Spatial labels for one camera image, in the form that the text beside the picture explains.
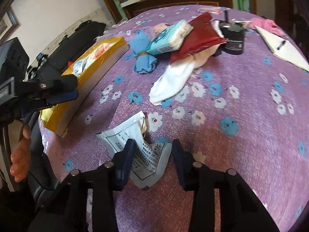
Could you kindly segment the person's left hand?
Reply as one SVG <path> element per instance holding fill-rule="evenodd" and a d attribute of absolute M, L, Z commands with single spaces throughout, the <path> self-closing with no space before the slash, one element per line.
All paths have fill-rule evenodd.
<path fill-rule="evenodd" d="M 26 178 L 31 163 L 31 154 L 29 150 L 31 144 L 31 130 L 27 124 L 24 125 L 22 134 L 22 139 L 19 141 L 18 146 L 10 157 L 12 162 L 10 173 L 17 183 Z"/>

